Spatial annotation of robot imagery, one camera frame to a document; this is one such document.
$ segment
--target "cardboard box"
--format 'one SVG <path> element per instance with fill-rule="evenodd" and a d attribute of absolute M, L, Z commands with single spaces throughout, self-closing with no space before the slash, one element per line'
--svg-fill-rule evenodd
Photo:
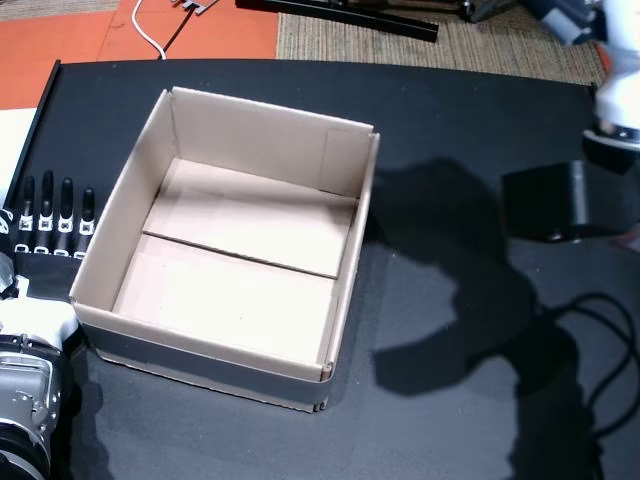
<path fill-rule="evenodd" d="M 99 355 L 324 408 L 378 140 L 371 125 L 163 92 L 71 289 Z"/>

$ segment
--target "black tabletop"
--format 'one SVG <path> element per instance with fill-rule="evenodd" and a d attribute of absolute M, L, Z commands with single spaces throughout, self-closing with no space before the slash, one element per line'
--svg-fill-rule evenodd
<path fill-rule="evenodd" d="M 72 176 L 102 207 L 161 89 L 174 85 L 381 133 L 335 384 L 327 410 L 309 415 L 83 349 L 73 359 L 81 392 L 57 438 L 67 474 L 583 480 L 601 463 L 607 479 L 637 475 L 640 418 L 602 429 L 634 401 L 638 373 L 629 365 L 592 394 L 626 352 L 602 319 L 628 329 L 620 304 L 640 323 L 640 258 L 606 241 L 508 241 L 500 229 L 502 174 L 581 156 L 586 88 L 337 63 L 64 65 L 25 173 Z"/>

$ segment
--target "white surface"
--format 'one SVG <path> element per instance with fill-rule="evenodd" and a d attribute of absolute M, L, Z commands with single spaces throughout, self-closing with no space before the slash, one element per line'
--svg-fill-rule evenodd
<path fill-rule="evenodd" d="M 0 206 L 4 205 L 35 108 L 0 110 Z"/>
<path fill-rule="evenodd" d="M 336 278 L 356 201 L 175 159 L 144 232 Z"/>
<path fill-rule="evenodd" d="M 143 235 L 113 310 L 167 331 L 313 364 L 334 284 Z"/>

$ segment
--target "brown carpet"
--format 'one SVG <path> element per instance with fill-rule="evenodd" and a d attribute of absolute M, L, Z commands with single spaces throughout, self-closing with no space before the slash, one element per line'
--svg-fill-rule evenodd
<path fill-rule="evenodd" d="M 119 0 L 0 0 L 0 20 L 111 11 L 118 3 Z"/>
<path fill-rule="evenodd" d="M 604 78 L 594 45 L 562 45 L 519 6 L 477 25 L 451 14 L 412 11 L 409 16 L 437 22 L 437 42 L 281 14 L 277 58 L 451 68 L 579 84 Z"/>

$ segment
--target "silver metal part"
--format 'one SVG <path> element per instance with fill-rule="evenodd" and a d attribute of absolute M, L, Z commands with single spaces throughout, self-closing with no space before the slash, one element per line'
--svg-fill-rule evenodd
<path fill-rule="evenodd" d="M 180 0 L 171 0 L 171 3 L 176 3 Z M 196 15 L 202 15 L 204 13 L 204 11 L 213 6 L 214 3 L 216 3 L 218 0 L 212 0 L 210 2 L 194 2 L 193 0 L 184 0 L 184 9 L 187 10 L 191 7 L 195 7 L 196 8 Z"/>
<path fill-rule="evenodd" d="M 38 470 L 29 462 L 25 461 L 24 458 L 14 455 L 11 452 L 5 452 L 4 450 L 0 450 L 0 453 L 9 460 L 9 463 L 16 465 L 21 470 L 31 475 L 33 480 L 45 480 L 45 478 L 40 475 L 40 472 L 38 472 Z"/>
<path fill-rule="evenodd" d="M 22 429 L 34 445 L 42 447 L 49 462 L 59 411 L 60 377 L 51 362 L 0 351 L 0 423 Z"/>

